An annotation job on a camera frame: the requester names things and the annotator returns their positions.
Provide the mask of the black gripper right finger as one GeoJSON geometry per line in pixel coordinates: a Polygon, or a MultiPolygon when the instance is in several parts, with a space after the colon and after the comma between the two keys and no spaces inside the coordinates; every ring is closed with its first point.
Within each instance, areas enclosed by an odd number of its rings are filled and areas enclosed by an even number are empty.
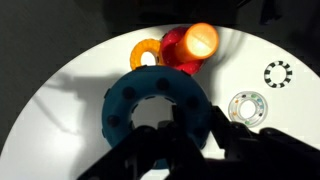
{"type": "Polygon", "coordinates": [[[215,180],[320,180],[320,150],[278,129],[258,133],[212,107],[211,132],[222,160],[211,159],[215,180]]]}

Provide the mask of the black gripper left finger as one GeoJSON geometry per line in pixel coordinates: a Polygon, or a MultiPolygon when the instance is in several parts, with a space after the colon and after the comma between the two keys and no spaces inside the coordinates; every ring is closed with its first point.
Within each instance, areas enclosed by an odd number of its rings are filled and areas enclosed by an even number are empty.
{"type": "Polygon", "coordinates": [[[180,127],[182,109],[172,110],[174,121],[159,129],[138,127],[76,180],[141,180],[159,160],[169,167],[165,180],[203,178],[204,158],[180,127]]]}

